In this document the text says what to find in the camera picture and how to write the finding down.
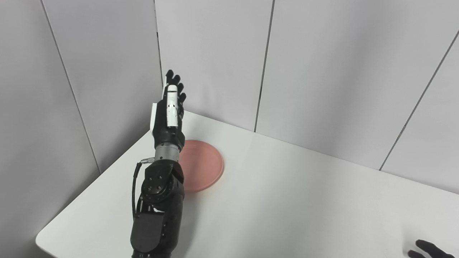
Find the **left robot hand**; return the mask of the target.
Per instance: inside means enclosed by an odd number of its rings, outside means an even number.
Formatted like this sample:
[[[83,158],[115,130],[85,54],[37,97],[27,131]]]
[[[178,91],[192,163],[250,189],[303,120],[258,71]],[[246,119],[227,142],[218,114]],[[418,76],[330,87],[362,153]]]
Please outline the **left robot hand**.
[[[156,114],[152,135],[154,147],[171,144],[179,151],[185,145],[185,135],[182,132],[183,116],[185,113],[183,104],[186,100],[186,93],[183,92],[184,85],[181,78],[172,69],[165,75],[163,96],[156,104]]]

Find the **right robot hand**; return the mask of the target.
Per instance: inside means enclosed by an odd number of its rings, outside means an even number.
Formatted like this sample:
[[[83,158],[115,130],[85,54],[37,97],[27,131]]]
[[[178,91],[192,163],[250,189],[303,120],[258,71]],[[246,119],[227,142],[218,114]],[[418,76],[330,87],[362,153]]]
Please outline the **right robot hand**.
[[[428,242],[426,240],[418,239],[415,242],[415,245],[420,250],[430,255],[431,258],[454,258],[452,254],[446,253],[445,251],[438,248],[435,244]],[[425,258],[426,257],[423,254],[415,250],[409,250],[407,252],[407,255],[409,258]]]

